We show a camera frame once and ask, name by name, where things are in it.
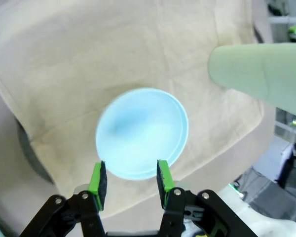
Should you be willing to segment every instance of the white object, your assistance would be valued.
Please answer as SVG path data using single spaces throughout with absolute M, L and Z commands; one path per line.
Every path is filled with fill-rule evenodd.
M 215 83 L 296 115 L 296 43 L 219 46 L 208 70 Z
M 258 237 L 296 237 L 296 222 L 257 213 L 229 185 L 218 195 Z
M 257 172 L 275 182 L 279 178 L 285 161 L 290 157 L 292 150 L 292 143 L 274 135 L 269 149 L 253 167 Z
M 157 160 L 173 165 L 187 135 L 182 104 L 165 91 L 140 88 L 120 95 L 106 108 L 95 140 L 108 171 L 122 179 L 145 180 L 156 176 Z
M 296 17 L 272 16 L 269 18 L 271 24 L 293 24 L 296 25 Z

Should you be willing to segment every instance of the gray floor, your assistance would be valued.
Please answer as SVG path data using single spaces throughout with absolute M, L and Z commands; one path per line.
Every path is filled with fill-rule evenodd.
M 239 183 L 239 190 L 247 193 L 245 201 L 252 209 L 270 218 L 296 221 L 296 168 L 285 190 L 252 168 L 243 174 Z

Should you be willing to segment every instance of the black cable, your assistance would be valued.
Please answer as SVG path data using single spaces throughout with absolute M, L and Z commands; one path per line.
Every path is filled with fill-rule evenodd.
M 263 174 L 261 174 L 260 172 L 257 172 L 253 166 L 251 166 L 251 169 L 253 170 L 253 172 L 257 175 L 257 176 L 260 176 L 260 177 L 264 177 Z
M 264 43 L 264 40 L 255 25 L 253 25 L 253 32 L 255 34 L 255 37 L 256 37 L 258 43 Z
M 240 183 L 238 181 L 233 181 L 232 185 L 236 190 L 238 190 L 240 188 Z
M 238 182 L 239 179 L 241 179 L 241 177 L 242 177 L 242 174 L 240 174 L 240 175 L 238 176 L 238 178 L 236 178 L 236 179 L 234 180 L 234 182 Z
M 268 4 L 267 5 L 267 10 L 273 15 L 273 16 L 283 16 L 283 14 L 281 13 L 281 11 L 275 7 L 273 7 L 272 5 Z

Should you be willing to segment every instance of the green light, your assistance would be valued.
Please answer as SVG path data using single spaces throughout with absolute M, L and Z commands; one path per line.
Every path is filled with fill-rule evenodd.
M 240 198 L 244 197 L 244 195 L 241 192 L 239 192 L 238 190 L 236 190 L 234 186 L 232 186 L 231 184 L 229 184 L 229 186 L 231 186 L 237 192 L 237 194 L 240 196 Z

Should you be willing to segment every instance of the table surface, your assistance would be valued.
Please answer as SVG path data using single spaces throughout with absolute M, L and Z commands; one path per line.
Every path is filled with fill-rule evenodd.
M 254 0 L 253 7 L 258 30 L 265 42 L 271 42 L 263 0 Z M 274 123 L 275 108 L 265 104 L 263 120 L 254 131 L 183 182 L 194 192 L 205 188 L 220 190 L 259 159 L 271 141 Z M 20 233 L 47 198 L 56 192 L 56 188 L 40 178 L 24 158 L 14 116 L 0 98 L 0 219 Z M 162 213 L 159 197 L 154 196 L 127 211 L 104 219 L 103 224 L 106 230 L 111 231 L 158 229 Z M 79 227 L 68 236 L 81 236 Z

